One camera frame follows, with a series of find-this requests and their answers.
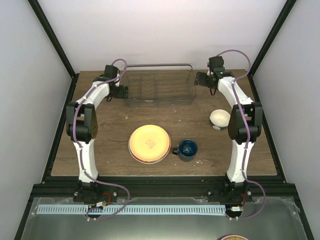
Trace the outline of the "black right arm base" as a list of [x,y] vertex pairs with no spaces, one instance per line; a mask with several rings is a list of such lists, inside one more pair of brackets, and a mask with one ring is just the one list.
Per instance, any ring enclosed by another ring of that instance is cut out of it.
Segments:
[[247,185],[246,181],[235,183],[228,179],[210,179],[206,182],[206,194],[216,202],[239,202],[245,199]]

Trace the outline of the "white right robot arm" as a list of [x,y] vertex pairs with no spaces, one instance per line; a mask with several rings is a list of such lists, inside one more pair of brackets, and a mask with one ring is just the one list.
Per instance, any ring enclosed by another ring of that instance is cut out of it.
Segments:
[[232,153],[226,175],[232,183],[246,181],[250,153],[262,132],[261,103],[254,102],[244,93],[231,72],[197,72],[194,84],[211,91],[218,90],[232,107],[227,126]]

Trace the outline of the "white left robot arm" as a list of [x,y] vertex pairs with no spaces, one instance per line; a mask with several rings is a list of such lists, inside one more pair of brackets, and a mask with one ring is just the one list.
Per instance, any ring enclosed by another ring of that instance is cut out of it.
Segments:
[[115,78],[100,75],[94,79],[84,96],[66,106],[66,132],[75,147],[78,180],[83,183],[93,183],[99,176],[94,153],[94,142],[98,134],[96,108],[104,99],[112,99],[126,92],[125,87],[120,85],[120,79],[119,73]]

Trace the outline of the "white and blue bowl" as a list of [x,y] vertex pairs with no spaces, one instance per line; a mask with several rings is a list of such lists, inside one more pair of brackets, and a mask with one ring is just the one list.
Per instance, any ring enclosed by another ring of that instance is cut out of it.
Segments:
[[209,116],[209,123],[215,130],[225,130],[229,125],[230,117],[231,115],[227,111],[223,109],[216,109],[211,112]]

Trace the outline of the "dark blue ceramic mug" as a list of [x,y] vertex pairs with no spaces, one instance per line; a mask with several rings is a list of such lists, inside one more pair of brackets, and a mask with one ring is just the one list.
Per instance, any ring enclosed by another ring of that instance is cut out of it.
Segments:
[[198,152],[198,145],[191,139],[184,139],[176,148],[173,148],[171,152],[178,156],[181,161],[191,162]]

